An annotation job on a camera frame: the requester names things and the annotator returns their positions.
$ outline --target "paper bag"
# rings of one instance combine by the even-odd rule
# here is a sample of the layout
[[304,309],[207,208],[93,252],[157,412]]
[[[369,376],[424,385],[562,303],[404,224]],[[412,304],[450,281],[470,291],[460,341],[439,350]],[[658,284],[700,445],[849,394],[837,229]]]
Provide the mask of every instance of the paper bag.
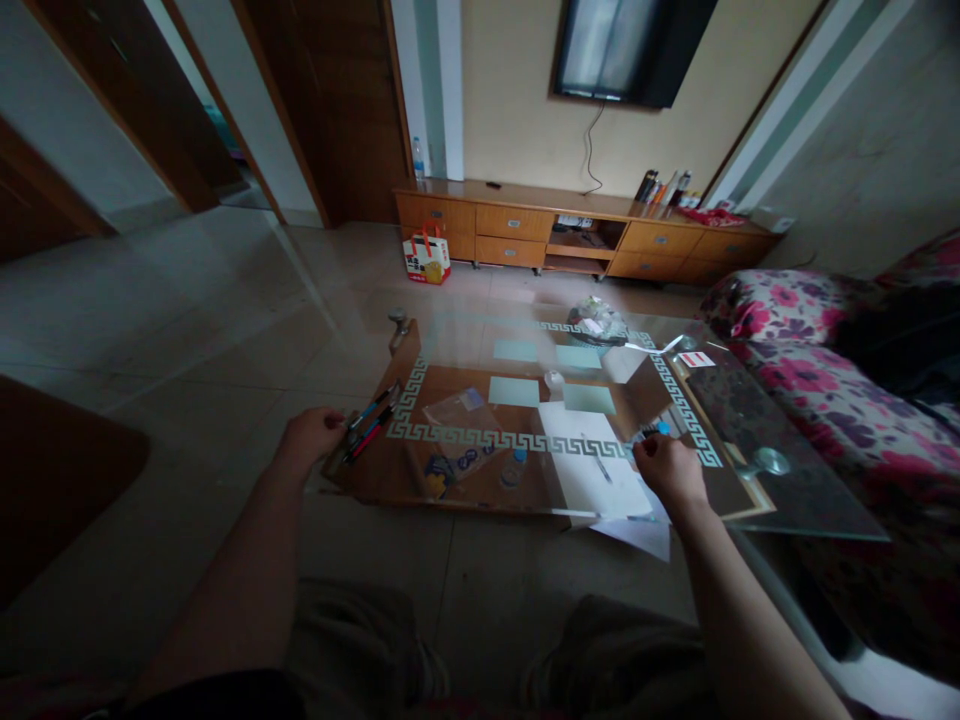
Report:
[[414,282],[442,285],[450,276],[450,251],[440,237],[440,226],[427,223],[421,231],[403,243],[407,277]]

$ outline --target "person's hand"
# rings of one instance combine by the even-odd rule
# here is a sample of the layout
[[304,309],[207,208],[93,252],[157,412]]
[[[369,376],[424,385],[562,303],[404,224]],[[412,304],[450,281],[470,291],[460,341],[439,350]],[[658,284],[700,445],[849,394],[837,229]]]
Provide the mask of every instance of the person's hand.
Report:
[[710,507],[696,450],[657,434],[634,445],[633,458],[640,475],[674,522],[695,509]]
[[274,463],[306,476],[313,464],[333,450],[347,432],[346,417],[333,408],[310,408],[292,418],[283,431]]

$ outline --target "forearm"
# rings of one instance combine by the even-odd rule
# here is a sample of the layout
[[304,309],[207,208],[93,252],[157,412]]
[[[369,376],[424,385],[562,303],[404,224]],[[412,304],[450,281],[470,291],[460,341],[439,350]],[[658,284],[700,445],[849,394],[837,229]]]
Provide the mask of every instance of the forearm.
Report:
[[737,718],[849,714],[703,503],[677,513],[707,665],[724,711]]
[[128,707],[204,677],[280,666],[296,609],[306,474],[277,462],[263,472]]

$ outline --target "flat screen tv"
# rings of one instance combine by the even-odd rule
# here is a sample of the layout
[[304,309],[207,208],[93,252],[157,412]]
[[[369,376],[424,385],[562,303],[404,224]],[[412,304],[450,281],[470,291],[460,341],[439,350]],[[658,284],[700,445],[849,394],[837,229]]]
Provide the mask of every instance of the flat screen tv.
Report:
[[717,0],[569,0],[553,92],[668,108]]

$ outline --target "sofa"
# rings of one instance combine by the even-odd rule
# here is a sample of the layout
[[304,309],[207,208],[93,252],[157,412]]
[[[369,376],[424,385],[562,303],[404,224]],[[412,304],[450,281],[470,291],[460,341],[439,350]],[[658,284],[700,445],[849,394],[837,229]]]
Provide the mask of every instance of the sofa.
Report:
[[823,595],[867,647],[960,686],[960,411],[892,395],[832,348],[859,312],[948,284],[960,284],[960,228],[871,281],[735,272],[700,317],[890,537],[794,539]]

